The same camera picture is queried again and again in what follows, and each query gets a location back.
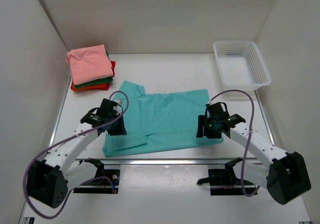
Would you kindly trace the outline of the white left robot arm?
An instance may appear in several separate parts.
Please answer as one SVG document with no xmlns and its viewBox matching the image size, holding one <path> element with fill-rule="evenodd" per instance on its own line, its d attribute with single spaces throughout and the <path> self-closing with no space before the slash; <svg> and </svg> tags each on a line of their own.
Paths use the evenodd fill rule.
<svg viewBox="0 0 320 224">
<path fill-rule="evenodd" d="M 52 208 L 59 207 L 68 193 L 92 181 L 104 179 L 104 164 L 87 158 L 74 164 L 87 146 L 102 133 L 125 135 L 122 101 L 103 99 L 101 105 L 93 108 L 80 120 L 72 139 L 53 149 L 43 160 L 36 159 L 24 178 L 24 194 Z"/>
</svg>

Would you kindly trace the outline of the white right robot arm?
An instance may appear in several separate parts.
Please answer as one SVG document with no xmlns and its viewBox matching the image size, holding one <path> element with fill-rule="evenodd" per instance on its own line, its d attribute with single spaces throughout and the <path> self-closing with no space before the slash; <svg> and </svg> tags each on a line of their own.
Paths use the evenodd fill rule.
<svg viewBox="0 0 320 224">
<path fill-rule="evenodd" d="M 198 116 L 197 138 L 213 139 L 225 135 L 253 154 L 260 164 L 244 157 L 235 158 L 224 165 L 218 174 L 199 179 L 198 185 L 221 180 L 234 185 L 251 182 L 266 189 L 279 204 L 286 204 L 311 189 L 305 160 L 298 152 L 289 153 L 270 143 L 250 129 L 244 118 L 230 115 L 224 102 L 206 104 L 204 115 Z"/>
</svg>

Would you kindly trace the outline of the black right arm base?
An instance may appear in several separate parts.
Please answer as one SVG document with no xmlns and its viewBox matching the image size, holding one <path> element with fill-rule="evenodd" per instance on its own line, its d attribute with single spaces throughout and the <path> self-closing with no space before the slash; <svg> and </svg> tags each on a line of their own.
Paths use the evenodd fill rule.
<svg viewBox="0 0 320 224">
<path fill-rule="evenodd" d="M 242 162 L 242 158 L 235 158 L 224 164 L 224 168 L 208 170 L 208 177 L 201 178 L 197 185 L 209 184 L 211 196 L 244 195 L 241 180 L 236 177 L 233 167 Z"/>
</svg>

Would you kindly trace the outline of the teal t shirt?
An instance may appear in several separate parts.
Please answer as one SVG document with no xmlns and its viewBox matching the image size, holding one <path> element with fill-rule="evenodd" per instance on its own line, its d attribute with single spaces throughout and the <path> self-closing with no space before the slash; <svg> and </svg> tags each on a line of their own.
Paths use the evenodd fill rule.
<svg viewBox="0 0 320 224">
<path fill-rule="evenodd" d="M 126 135 L 107 135 L 105 156 L 125 156 L 213 145 L 218 141 L 197 138 L 198 116 L 209 101 L 206 89 L 169 94 L 146 94 L 143 86 L 124 81 L 115 94 L 128 110 L 124 114 Z"/>
</svg>

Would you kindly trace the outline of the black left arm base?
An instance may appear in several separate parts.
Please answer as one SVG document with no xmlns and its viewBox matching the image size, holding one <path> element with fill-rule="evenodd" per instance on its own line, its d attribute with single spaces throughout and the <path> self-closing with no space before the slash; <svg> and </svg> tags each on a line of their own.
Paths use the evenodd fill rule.
<svg viewBox="0 0 320 224">
<path fill-rule="evenodd" d="M 97 168 L 94 180 L 86 181 L 74 188 L 73 193 L 118 194 L 121 172 L 120 167 L 109 167 L 100 160 L 92 158 L 80 160 L 79 164 L 82 164 L 83 162 L 93 164 Z"/>
</svg>

